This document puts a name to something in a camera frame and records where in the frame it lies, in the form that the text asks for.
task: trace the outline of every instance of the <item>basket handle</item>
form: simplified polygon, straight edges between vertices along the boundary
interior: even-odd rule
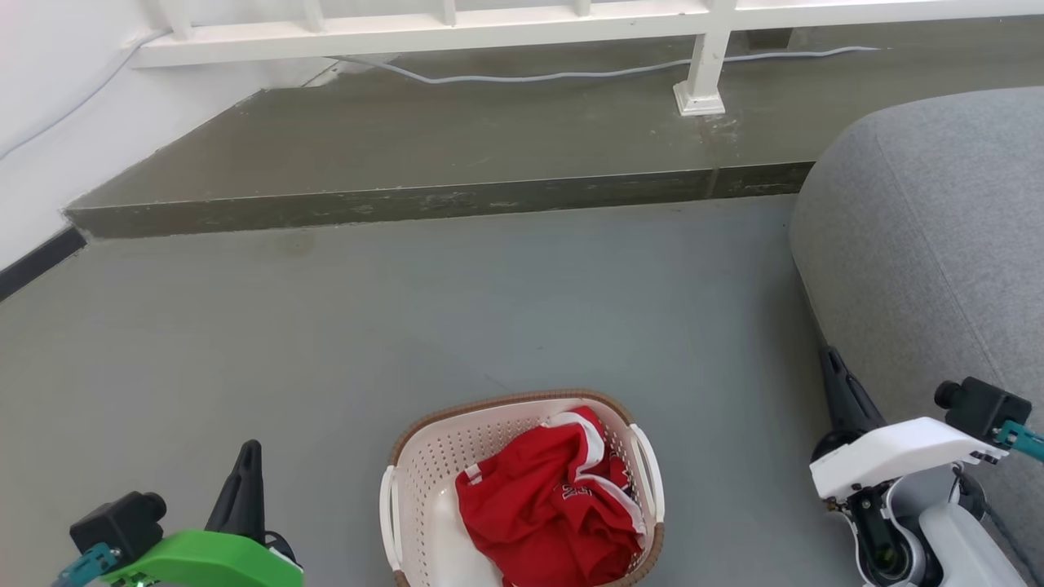
[[[660,464],[656,460],[656,452],[652,451],[652,445],[649,444],[649,439],[645,436],[645,432],[638,427],[638,424],[632,424],[631,429],[635,432],[635,440],[638,441],[639,459],[644,469],[639,474],[648,479],[649,487],[652,490],[652,513],[656,516],[657,523],[663,523],[665,504],[663,498],[663,477],[660,476]]]
[[[381,477],[381,539],[384,556],[393,571],[402,570],[402,533],[399,530],[399,492],[395,465],[388,465]]]

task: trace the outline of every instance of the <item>gray sofa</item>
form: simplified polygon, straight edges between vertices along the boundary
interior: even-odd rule
[[[1044,88],[859,120],[809,173],[790,240],[825,338],[885,419],[941,419],[936,385],[974,376],[1034,402],[1044,431]],[[1044,467],[1013,454],[973,474],[1044,573]]]

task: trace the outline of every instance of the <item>red clothing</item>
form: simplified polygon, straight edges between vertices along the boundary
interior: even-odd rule
[[[511,587],[622,578],[645,534],[623,462],[588,407],[560,414],[457,476],[460,516]]]

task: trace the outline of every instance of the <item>white railing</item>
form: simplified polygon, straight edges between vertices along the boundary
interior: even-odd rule
[[[562,0],[516,7],[504,0],[503,8],[482,10],[430,0],[430,13],[327,18],[319,0],[286,1],[300,5],[300,21],[192,26],[186,0],[160,0],[173,32],[142,46],[134,66],[692,34],[693,63],[674,94],[683,115],[702,115],[725,112],[717,81],[733,30],[1044,14],[1044,0]]]

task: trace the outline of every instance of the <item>brown basket rim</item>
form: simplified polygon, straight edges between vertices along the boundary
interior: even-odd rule
[[[488,409],[490,407],[500,407],[502,405],[512,405],[515,403],[528,403],[531,401],[545,401],[549,399],[590,399],[603,403],[609,407],[613,408],[620,418],[623,419],[624,423],[628,426],[634,424],[635,419],[631,416],[631,412],[626,407],[616,401],[615,399],[607,396],[601,392],[596,392],[594,390],[586,390],[582,388],[576,389],[566,389],[566,390],[548,390],[544,392],[526,392],[523,394],[512,394],[509,396],[500,396],[491,399],[484,399],[480,401],[473,401],[471,403],[464,403],[453,407],[448,407],[446,409],[441,409],[438,412],[429,414],[420,420],[417,420],[406,428],[406,431],[399,436],[399,439],[395,441],[395,445],[392,447],[392,456],[388,457],[388,465],[393,467],[399,466],[399,456],[402,455],[402,449],[409,442],[409,439],[413,438],[413,435],[419,432],[425,426],[440,422],[442,420],[449,420],[456,416],[462,414],[469,414],[471,412],[479,412],[481,409]]]
[[[460,416],[461,414],[468,414],[471,412],[478,412],[480,409],[487,409],[490,407],[499,407],[501,405],[511,405],[515,403],[527,403],[531,401],[544,401],[549,399],[590,399],[597,401],[599,403],[606,404],[616,412],[623,422],[628,426],[635,423],[635,419],[631,416],[631,412],[626,407],[613,399],[612,397],[594,390],[587,390],[583,388],[576,389],[565,389],[565,390],[548,390],[544,392],[527,392],[523,394],[513,394],[509,396],[501,396],[497,398],[474,401],[471,403],[465,403],[454,407],[448,407],[442,409],[420,420],[417,420],[406,428],[399,439],[396,441],[395,446],[392,447],[392,456],[388,459],[388,464],[393,467],[399,465],[399,456],[402,454],[402,449],[409,442],[409,439],[413,438],[418,431],[429,424],[433,424],[441,420],[448,420],[455,416]],[[652,531],[652,544],[649,546],[648,555],[642,564],[638,565],[635,570],[628,572],[626,577],[622,577],[612,583],[607,583],[599,587],[632,587],[637,584],[645,576],[652,570],[652,566],[656,565],[657,560],[660,559],[660,553],[663,550],[663,537],[664,537],[664,525],[663,522],[656,524]],[[406,579],[406,573],[402,570],[395,571],[395,582],[397,587],[410,587],[409,581]]]

